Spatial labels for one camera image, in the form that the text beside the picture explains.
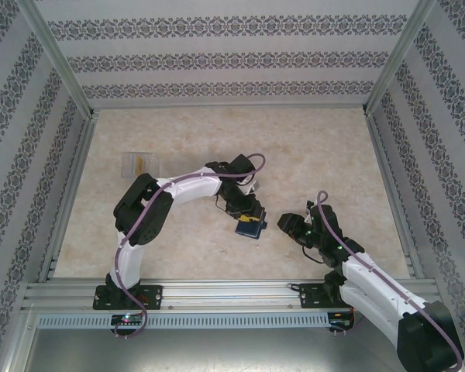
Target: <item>small transparent box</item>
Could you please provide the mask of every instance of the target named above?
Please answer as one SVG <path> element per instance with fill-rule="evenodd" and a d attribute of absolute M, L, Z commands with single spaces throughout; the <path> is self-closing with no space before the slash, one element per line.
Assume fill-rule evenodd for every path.
<path fill-rule="evenodd" d="M 143 173 L 159 177 L 160 164 L 155 153 L 122 153 L 122 178 L 135 179 Z"/>

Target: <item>enclosure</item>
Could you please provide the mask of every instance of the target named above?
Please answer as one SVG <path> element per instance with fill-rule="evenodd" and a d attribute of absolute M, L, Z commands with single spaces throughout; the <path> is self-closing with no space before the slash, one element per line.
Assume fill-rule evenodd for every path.
<path fill-rule="evenodd" d="M 127 152 L 155 177 L 263 153 L 267 228 L 173 207 L 141 269 L 162 309 L 120 346 L 91 307 Z M 331 270 L 277 227 L 321 190 L 465 352 L 465 0 L 0 0 L 0 370 L 403 371 L 370 322 L 332 338 L 289 289 Z"/>

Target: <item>beige floor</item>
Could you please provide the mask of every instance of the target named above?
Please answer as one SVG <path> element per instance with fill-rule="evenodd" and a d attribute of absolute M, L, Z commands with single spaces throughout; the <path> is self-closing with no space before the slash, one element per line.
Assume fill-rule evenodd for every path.
<path fill-rule="evenodd" d="M 322 278 L 329 268 L 305 259 L 277 227 L 284 212 L 304 214 L 306 200 L 321 189 L 329 193 L 343 233 L 390 275 L 408 277 L 361 108 L 103 110 L 55 277 L 104 277 L 111 269 L 117 245 L 112 210 L 130 186 L 120 175 L 125 151 L 157 153 L 161 177 L 239 153 L 267 157 L 257 175 L 257 197 L 269 226 L 259 240 L 236 235 L 236 221 L 213 198 L 190 201 L 173 208 L 147 247 L 142 277 Z"/>

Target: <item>wall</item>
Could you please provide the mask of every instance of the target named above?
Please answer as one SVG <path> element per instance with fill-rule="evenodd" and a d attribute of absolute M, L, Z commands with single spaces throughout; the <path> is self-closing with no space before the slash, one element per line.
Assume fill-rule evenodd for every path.
<path fill-rule="evenodd" d="M 423 269 L 465 349 L 465 0 L 434 5 L 374 121 Z"/>
<path fill-rule="evenodd" d="M 37 5 L 96 108 L 360 105 L 417 0 Z"/>
<path fill-rule="evenodd" d="M 85 120 L 17 4 L 0 0 L 0 348 L 36 281 Z"/>

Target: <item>blue object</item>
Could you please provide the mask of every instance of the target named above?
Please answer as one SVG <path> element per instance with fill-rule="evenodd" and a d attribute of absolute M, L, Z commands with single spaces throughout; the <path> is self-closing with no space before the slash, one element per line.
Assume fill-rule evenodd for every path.
<path fill-rule="evenodd" d="M 267 223 L 265 222 L 266 212 L 262 213 L 262 218 L 257 222 L 243 222 L 239 221 L 238 226 L 236 227 L 236 234 L 243 236 L 248 236 L 253 239 L 260 238 L 260 233 L 262 230 L 267 228 Z"/>

